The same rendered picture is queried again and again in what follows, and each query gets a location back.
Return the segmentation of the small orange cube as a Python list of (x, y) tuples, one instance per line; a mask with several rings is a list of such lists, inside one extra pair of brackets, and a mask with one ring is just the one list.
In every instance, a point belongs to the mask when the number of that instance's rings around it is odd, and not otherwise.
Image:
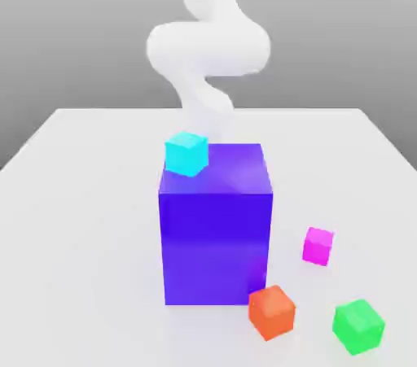
[(296, 305), (278, 285), (255, 291), (248, 297), (248, 318), (265, 341), (293, 329)]

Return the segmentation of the large purple box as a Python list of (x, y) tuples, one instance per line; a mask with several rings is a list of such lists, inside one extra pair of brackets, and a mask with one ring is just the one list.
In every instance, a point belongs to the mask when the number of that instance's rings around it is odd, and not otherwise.
[(211, 144), (194, 177), (158, 192), (165, 302), (245, 305), (266, 285), (273, 190), (258, 143)]

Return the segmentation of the small cyan cube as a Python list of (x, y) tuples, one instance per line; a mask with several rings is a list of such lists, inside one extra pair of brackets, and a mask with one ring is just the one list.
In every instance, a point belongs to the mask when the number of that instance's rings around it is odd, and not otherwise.
[(209, 164), (209, 143), (204, 136), (180, 132), (165, 142), (165, 169), (187, 177), (196, 176)]

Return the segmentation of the small green cube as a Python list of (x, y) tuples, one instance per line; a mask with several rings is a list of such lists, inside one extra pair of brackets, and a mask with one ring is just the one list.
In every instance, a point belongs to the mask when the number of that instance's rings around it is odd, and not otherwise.
[(365, 299), (336, 307), (332, 331), (352, 356), (380, 345), (385, 321)]

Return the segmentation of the small magenta cube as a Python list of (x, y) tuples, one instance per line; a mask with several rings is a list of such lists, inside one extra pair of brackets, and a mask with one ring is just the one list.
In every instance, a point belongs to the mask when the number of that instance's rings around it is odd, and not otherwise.
[(334, 233), (325, 229), (309, 227), (305, 236), (302, 259), (313, 264), (327, 266)]

